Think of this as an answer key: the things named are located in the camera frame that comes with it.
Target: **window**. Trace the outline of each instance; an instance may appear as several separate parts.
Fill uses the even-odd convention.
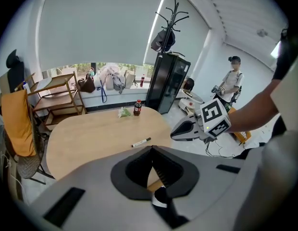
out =
[[[96,63],[96,70],[100,70],[102,67],[104,67],[107,63],[101,63],[97,62]],[[133,64],[117,64],[121,69],[125,68],[127,70],[133,71],[136,75],[136,81],[140,81],[141,77],[145,75],[145,81],[150,82],[152,73],[153,73],[153,68],[154,66],[144,64],[143,66],[139,65],[133,65]],[[82,64],[74,64],[74,65],[66,65],[66,66],[61,66],[61,67],[56,67],[52,68],[47,71],[43,71],[43,78],[46,77],[55,77],[57,75],[62,75],[62,74],[68,74],[73,72],[73,70],[76,70],[76,77],[77,79],[85,78],[86,74],[91,69],[91,63],[82,63]]]

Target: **red bottle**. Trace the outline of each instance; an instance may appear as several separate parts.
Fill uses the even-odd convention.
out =
[[[138,99],[137,102],[134,104],[134,111],[133,114],[135,116],[139,116],[141,110],[141,100]]]
[[[143,75],[143,77],[140,79],[140,87],[143,87],[145,81],[145,75]]]

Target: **roller blind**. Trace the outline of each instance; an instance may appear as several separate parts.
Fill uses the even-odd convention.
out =
[[[186,56],[185,59],[191,62],[191,66],[187,73],[190,75],[193,72],[197,59],[203,48],[209,27],[188,0],[177,0],[177,2],[179,2],[178,11],[188,12],[189,18],[178,22],[177,25],[174,26],[175,29],[181,30],[181,32],[174,31],[176,43],[171,47],[171,50],[182,53]],[[161,15],[170,20],[171,11],[167,10],[165,7],[174,9],[174,0],[164,0],[160,11]],[[187,14],[180,13],[176,17],[176,20],[185,16],[187,16]],[[158,32],[162,30],[162,26],[167,27],[167,23],[159,16],[152,34],[151,42]],[[154,65],[156,57],[157,52],[151,49],[149,46],[145,63]]]
[[[41,70],[87,63],[142,65],[161,0],[46,0],[40,19]]]

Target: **white stool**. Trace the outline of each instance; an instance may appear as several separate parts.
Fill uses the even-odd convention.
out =
[[[187,113],[187,115],[193,114],[195,111],[195,105],[189,99],[180,99],[178,105],[180,109],[184,110]]]

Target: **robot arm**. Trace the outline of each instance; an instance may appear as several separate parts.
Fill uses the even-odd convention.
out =
[[[223,86],[218,87],[214,86],[213,89],[211,90],[212,93],[217,93],[219,95],[223,95],[225,93],[225,88]]]
[[[216,98],[202,104],[193,115],[181,119],[174,127],[171,138],[175,141],[192,141],[199,138],[208,143],[230,127],[228,114]]]

